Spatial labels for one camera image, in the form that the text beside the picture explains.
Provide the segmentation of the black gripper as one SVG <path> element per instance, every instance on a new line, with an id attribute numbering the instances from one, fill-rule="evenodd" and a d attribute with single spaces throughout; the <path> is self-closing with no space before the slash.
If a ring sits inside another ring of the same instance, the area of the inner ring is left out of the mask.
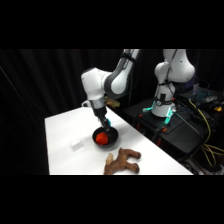
<path id="1" fill-rule="evenodd" d="M 99 108 L 99 109 L 95 110 L 95 115 L 98 118 L 102 118 L 102 119 L 100 119 L 102 127 L 106 130 L 106 132 L 109 132 L 110 129 L 111 129 L 111 122 L 108 118 L 106 118 L 106 120 L 104 119 L 106 117 L 106 113 L 107 113 L 107 110 L 106 110 L 105 107 L 102 107 L 102 108 Z"/>

